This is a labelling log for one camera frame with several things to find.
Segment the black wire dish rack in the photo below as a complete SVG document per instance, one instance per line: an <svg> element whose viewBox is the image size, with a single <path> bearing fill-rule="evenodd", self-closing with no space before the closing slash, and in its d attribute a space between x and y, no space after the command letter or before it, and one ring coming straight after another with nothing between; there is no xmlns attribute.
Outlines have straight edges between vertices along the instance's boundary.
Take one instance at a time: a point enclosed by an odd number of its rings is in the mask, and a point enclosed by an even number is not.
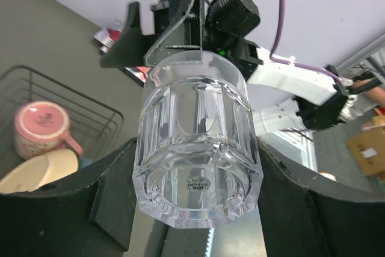
<svg viewBox="0 0 385 257"><path fill-rule="evenodd" d="M124 117L121 112L28 66L13 66L1 74L1 159L17 163L13 117L32 101L51 101L67 110L71 133L96 161L113 150Z"/></svg>

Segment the pink glass mug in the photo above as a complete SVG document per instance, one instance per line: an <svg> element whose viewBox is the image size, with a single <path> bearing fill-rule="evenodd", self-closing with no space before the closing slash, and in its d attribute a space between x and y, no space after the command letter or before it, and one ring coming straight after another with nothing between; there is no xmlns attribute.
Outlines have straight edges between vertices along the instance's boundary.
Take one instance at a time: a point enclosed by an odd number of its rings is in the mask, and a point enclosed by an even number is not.
<svg viewBox="0 0 385 257"><path fill-rule="evenodd" d="M71 148L78 155L83 148L70 134L68 112L49 101L34 101L22 106L14 116L16 153L27 160L43 153Z"/></svg>

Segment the clear drinking glass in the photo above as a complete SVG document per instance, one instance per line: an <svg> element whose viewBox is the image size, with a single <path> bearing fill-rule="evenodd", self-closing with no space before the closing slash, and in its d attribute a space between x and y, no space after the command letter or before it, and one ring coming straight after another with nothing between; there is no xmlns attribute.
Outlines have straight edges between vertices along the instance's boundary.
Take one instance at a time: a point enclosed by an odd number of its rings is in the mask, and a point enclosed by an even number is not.
<svg viewBox="0 0 385 257"><path fill-rule="evenodd" d="M185 51L149 72L132 178L139 209L177 229L217 228L257 207L263 172L234 64Z"/></svg>

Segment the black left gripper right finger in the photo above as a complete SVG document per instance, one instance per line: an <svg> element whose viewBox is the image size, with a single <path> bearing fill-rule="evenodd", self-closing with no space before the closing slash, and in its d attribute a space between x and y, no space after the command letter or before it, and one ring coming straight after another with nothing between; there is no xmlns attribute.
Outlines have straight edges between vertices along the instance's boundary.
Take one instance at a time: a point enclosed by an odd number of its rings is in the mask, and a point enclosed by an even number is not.
<svg viewBox="0 0 385 257"><path fill-rule="evenodd" d="M268 256L384 256L384 196L332 181L258 142Z"/></svg>

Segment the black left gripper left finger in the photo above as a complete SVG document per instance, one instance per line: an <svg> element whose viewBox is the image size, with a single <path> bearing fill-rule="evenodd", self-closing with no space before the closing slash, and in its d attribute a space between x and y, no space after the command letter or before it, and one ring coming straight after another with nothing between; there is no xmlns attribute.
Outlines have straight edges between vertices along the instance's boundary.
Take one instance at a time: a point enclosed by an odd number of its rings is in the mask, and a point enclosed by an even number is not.
<svg viewBox="0 0 385 257"><path fill-rule="evenodd" d="M1 195L1 256L123 256L137 140L32 192Z"/></svg>

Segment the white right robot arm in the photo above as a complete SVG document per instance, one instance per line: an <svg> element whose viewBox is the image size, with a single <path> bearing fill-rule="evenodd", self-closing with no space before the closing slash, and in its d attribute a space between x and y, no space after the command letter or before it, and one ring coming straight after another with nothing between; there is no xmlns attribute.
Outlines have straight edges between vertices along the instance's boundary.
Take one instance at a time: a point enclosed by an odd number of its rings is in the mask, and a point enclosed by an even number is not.
<svg viewBox="0 0 385 257"><path fill-rule="evenodd" d="M253 110L259 135L290 128L323 130L354 118L353 81L333 66L307 67L290 59L259 58L262 49L245 39L257 25L251 0L160 0L152 6L155 30L144 35L140 5L131 2L125 26L102 56L103 68L149 68L148 88L180 84L183 79L224 83L246 100L247 85L264 85L291 94L269 108Z"/></svg>

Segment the teal scalloped plate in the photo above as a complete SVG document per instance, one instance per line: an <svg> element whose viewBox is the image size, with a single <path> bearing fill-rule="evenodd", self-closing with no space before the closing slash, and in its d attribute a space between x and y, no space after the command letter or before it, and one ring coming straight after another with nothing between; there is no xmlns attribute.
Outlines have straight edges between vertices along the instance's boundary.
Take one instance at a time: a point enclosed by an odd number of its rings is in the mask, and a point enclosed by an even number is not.
<svg viewBox="0 0 385 257"><path fill-rule="evenodd" d="M92 163L92 160L84 157L79 157L78 158L78 164L79 164L79 169L82 170L86 166L89 166Z"/></svg>

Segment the orange floral plate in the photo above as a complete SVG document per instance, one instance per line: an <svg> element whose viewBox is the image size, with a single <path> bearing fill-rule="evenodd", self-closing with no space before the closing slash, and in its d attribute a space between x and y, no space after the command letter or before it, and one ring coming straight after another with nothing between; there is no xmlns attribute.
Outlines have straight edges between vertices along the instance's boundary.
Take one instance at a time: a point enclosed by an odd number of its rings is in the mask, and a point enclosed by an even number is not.
<svg viewBox="0 0 385 257"><path fill-rule="evenodd" d="M35 191L78 169L78 157L72 150L53 150L24 161L5 175L1 179L1 193Z"/></svg>

